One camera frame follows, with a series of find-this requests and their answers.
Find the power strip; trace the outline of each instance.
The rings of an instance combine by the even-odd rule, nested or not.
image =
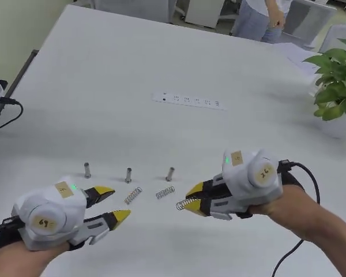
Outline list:
[[[196,98],[191,96],[182,96],[179,94],[169,93],[154,93],[152,100],[162,103],[177,104],[184,106],[192,106],[199,108],[212,108],[214,110],[227,110],[224,105],[219,101],[212,101],[203,98]]]

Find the yellow sticker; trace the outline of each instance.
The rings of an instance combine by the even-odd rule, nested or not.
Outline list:
[[[274,173],[274,167],[270,163],[266,163],[262,166],[258,173],[256,173],[255,179],[259,183],[264,184]]]
[[[73,195],[72,190],[68,187],[66,182],[57,183],[55,187],[63,198]]]
[[[54,231],[57,226],[57,222],[41,215],[36,215],[33,218],[32,226],[47,231]]]
[[[241,151],[236,151],[231,154],[232,165],[238,166],[239,164],[243,164],[242,153]]]

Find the gray chair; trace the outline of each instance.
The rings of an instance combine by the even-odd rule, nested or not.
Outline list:
[[[315,38],[336,12],[334,7],[309,0],[292,1],[279,42],[291,42],[305,50],[313,49]]]
[[[176,0],[78,0],[73,5],[90,5],[92,9],[125,16],[169,23]]]
[[[346,25],[331,26],[326,37],[324,38],[319,52],[324,53],[332,48],[342,48],[346,50],[346,45],[340,42],[338,39],[346,39]]]

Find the human arm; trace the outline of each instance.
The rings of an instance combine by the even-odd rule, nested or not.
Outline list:
[[[283,188],[281,198],[253,206],[250,212],[268,215],[300,238],[317,245],[346,277],[346,223],[319,206],[301,188],[294,185]]]
[[[276,0],[265,0],[269,15],[269,26],[283,28],[285,24],[284,13],[279,9]]]
[[[0,277],[39,277],[49,263],[68,251],[65,243],[45,251],[29,251],[22,241],[0,249]]]

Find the metal pin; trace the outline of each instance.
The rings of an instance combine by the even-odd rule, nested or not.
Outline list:
[[[174,167],[171,167],[171,168],[169,169],[168,175],[166,176],[167,182],[172,181],[173,172],[174,172]]]
[[[132,173],[132,169],[129,167],[127,168],[127,176],[126,176],[126,179],[125,179],[125,182],[127,184],[131,183],[132,179],[131,179],[131,173]]]
[[[85,178],[86,179],[90,179],[91,178],[89,163],[85,163]]]

